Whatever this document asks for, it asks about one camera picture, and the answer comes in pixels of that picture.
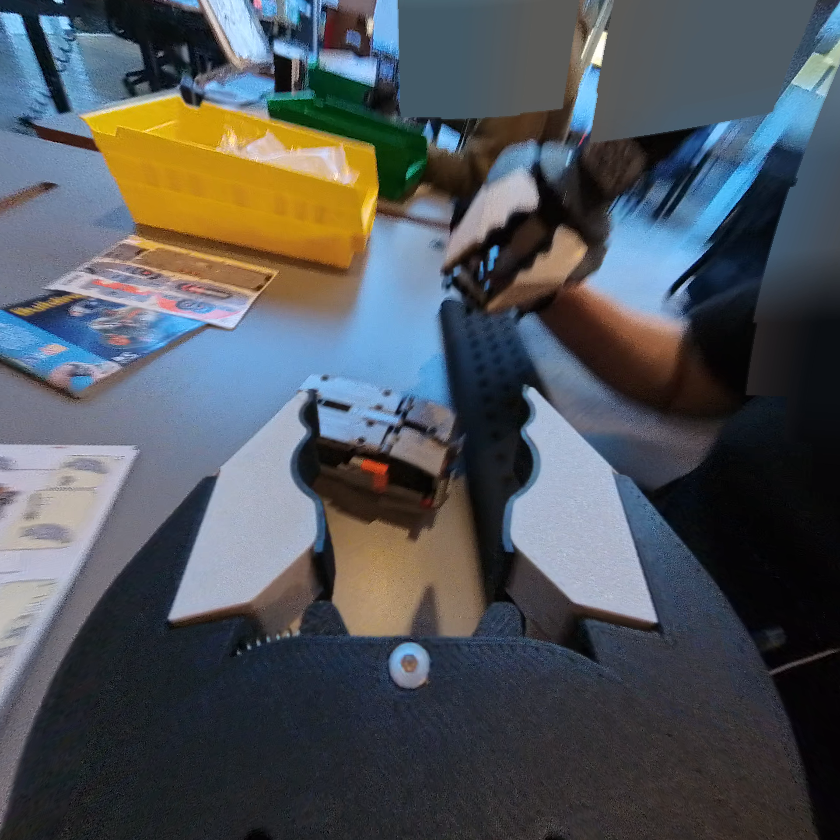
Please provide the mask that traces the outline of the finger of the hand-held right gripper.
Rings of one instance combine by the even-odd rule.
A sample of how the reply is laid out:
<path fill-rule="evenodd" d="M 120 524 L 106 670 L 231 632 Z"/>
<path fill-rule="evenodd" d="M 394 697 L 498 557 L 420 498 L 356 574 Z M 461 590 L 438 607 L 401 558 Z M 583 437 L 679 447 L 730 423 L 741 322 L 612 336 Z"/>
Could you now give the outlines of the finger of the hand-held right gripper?
<path fill-rule="evenodd" d="M 444 251 L 443 274 L 453 276 L 498 249 L 494 277 L 532 273 L 543 248 L 541 195 L 532 170 L 517 169 L 484 184 L 453 228 Z"/>
<path fill-rule="evenodd" d="M 525 254 L 524 232 L 499 250 L 487 277 L 486 313 L 535 312 L 550 302 L 587 253 L 572 228 L 557 227 L 545 247 Z"/>

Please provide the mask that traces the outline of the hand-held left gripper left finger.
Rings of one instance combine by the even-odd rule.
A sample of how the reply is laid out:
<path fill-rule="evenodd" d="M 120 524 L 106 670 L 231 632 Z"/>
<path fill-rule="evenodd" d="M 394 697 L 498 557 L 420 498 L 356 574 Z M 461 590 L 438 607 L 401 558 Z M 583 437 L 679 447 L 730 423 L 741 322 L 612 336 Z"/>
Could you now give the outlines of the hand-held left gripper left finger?
<path fill-rule="evenodd" d="M 266 634 L 330 601 L 335 559 L 320 473 L 313 392 L 284 405 L 217 472 L 169 624 L 243 617 Z"/>

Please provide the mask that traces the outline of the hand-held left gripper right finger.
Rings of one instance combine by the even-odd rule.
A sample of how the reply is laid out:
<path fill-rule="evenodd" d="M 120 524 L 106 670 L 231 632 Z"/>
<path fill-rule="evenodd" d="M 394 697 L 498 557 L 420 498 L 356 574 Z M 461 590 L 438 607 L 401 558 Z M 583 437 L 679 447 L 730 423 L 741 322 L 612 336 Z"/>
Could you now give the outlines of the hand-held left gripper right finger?
<path fill-rule="evenodd" d="M 615 470 L 536 389 L 522 397 L 532 469 L 506 505 L 506 593 L 540 636 L 570 636 L 583 619 L 656 629 Z"/>

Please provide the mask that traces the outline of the grey building block robot model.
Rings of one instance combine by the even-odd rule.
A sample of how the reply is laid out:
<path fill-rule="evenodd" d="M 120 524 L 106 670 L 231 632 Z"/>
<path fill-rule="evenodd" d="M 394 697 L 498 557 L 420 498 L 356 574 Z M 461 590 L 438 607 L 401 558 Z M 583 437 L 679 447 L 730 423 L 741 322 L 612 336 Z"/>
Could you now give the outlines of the grey building block robot model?
<path fill-rule="evenodd" d="M 301 391 L 318 411 L 318 488 L 349 514 L 405 529 L 430 526 L 464 445 L 450 408 L 346 377 L 313 374 Z"/>

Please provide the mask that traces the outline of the person's right forearm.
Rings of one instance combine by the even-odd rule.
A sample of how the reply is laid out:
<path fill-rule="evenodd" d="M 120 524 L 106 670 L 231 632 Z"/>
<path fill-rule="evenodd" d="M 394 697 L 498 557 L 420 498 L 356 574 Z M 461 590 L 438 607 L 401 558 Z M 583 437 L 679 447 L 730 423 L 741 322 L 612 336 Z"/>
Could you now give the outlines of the person's right forearm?
<path fill-rule="evenodd" d="M 586 285 L 562 289 L 538 315 L 588 372 L 655 411 L 723 417 L 747 400 L 712 371 L 683 322 L 648 316 Z"/>

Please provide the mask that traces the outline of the grey desk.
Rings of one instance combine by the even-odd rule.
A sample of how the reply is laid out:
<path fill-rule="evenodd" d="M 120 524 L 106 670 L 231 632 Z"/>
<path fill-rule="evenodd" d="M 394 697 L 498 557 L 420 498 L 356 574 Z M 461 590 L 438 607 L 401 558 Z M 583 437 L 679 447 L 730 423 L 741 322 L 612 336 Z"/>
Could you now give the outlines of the grey desk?
<path fill-rule="evenodd" d="M 2 195 L 57 187 L 2 215 L 2 305 L 31 298 L 130 232 L 98 153 L 2 132 Z M 374 223 L 350 272 L 246 254 L 278 277 L 233 331 L 207 328 L 80 400 L 2 365 L 2 443 L 132 445 L 140 454 L 49 631 L 66 649 L 104 592 L 195 485 L 251 439 L 309 375 L 335 374 L 446 403 L 438 231 Z M 465 637 L 486 607 L 476 526 L 461 479 L 430 529 L 328 507 L 334 601 L 354 636 Z"/>

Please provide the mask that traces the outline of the dark studded edge strip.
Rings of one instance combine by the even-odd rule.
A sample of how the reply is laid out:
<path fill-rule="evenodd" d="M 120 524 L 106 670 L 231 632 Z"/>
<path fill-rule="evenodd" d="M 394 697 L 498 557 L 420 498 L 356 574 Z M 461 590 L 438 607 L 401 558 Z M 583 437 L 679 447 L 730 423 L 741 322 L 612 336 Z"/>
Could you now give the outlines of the dark studded edge strip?
<path fill-rule="evenodd" d="M 532 468 L 522 440 L 529 417 L 522 390 L 538 385 L 539 378 L 514 317 L 487 315 L 448 298 L 441 304 L 439 322 L 449 394 L 464 439 L 462 461 L 481 580 L 488 602 L 506 601 L 511 567 L 506 510 Z"/>

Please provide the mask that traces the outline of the person's dark clothing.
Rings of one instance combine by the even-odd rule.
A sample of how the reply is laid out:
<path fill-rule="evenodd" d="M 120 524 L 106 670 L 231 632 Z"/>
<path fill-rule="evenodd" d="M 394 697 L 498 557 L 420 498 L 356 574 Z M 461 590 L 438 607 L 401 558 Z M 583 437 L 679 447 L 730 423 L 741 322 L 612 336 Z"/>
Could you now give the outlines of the person's dark clothing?
<path fill-rule="evenodd" d="M 688 312 L 688 337 L 740 405 L 707 456 L 654 494 L 716 580 L 782 697 L 820 838 L 838 838 L 838 382 L 748 395 L 760 280 Z"/>

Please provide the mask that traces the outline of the green plastic bin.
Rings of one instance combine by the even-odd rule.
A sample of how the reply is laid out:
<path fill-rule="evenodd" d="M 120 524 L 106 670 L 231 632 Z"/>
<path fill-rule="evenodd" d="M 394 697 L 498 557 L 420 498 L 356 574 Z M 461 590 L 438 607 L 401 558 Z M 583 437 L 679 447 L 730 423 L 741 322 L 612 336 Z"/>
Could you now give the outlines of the green plastic bin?
<path fill-rule="evenodd" d="M 400 202 L 423 179 L 427 140 L 414 123 L 369 107 L 374 87 L 320 66 L 308 69 L 308 88 L 274 92 L 267 99 L 271 118 L 374 146 L 380 197 Z"/>

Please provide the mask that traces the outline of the open white assembly manual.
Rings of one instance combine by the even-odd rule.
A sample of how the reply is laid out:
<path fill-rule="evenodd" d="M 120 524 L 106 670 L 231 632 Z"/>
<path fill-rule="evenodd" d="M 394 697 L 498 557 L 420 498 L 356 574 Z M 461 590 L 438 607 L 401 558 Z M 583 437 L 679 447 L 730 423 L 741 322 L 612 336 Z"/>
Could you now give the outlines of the open white assembly manual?
<path fill-rule="evenodd" d="M 1 445 L 2 718 L 139 452 L 120 445 Z"/>

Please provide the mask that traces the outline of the clear plastic bag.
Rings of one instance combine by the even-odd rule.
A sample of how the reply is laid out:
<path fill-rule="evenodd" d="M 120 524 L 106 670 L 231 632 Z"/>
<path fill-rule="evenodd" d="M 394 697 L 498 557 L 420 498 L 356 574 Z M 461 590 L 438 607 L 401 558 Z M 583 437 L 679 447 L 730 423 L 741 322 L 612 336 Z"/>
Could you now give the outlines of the clear plastic bag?
<path fill-rule="evenodd" d="M 282 143 L 270 131 L 250 140 L 227 127 L 216 151 L 342 186 L 355 185 L 360 176 L 358 170 L 350 165 L 341 144 L 307 148 L 292 147 Z"/>

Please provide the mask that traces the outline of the blue instruction booklet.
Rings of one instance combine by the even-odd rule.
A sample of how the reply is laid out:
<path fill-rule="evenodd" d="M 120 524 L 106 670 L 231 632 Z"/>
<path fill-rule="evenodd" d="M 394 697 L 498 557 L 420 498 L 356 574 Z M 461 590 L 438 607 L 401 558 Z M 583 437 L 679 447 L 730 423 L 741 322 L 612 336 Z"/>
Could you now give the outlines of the blue instruction booklet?
<path fill-rule="evenodd" d="M 200 332 L 205 324 L 51 291 L 1 310 L 1 361 L 68 396 Z"/>

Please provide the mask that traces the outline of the yellow plastic bin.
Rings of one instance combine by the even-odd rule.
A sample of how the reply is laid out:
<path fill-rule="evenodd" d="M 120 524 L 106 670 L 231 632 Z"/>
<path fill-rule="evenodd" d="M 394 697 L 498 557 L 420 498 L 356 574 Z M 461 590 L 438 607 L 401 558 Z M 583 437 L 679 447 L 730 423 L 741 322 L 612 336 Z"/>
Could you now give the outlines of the yellow plastic bin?
<path fill-rule="evenodd" d="M 365 251 L 379 179 L 369 143 L 177 92 L 115 102 L 81 119 L 137 225 L 346 270 Z M 227 131 L 271 133 L 293 150 L 343 151 L 354 184 L 281 169 L 218 149 Z"/>

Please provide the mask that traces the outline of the robot sticker sheet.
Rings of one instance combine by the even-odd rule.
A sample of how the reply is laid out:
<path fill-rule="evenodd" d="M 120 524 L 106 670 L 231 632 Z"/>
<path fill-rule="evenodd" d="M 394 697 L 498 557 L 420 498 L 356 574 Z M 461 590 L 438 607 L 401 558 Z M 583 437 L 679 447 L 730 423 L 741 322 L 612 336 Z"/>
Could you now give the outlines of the robot sticker sheet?
<path fill-rule="evenodd" d="M 45 288 L 233 330 L 276 277 L 276 269 L 133 235 Z"/>

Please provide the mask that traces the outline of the white standing board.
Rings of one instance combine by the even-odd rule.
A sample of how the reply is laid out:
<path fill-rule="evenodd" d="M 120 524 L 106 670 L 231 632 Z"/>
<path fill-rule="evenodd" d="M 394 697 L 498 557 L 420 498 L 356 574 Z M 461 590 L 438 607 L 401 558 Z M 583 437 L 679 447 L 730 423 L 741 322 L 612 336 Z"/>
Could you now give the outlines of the white standing board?
<path fill-rule="evenodd" d="M 271 43 L 248 1 L 199 1 L 227 63 L 238 70 L 268 65 Z"/>

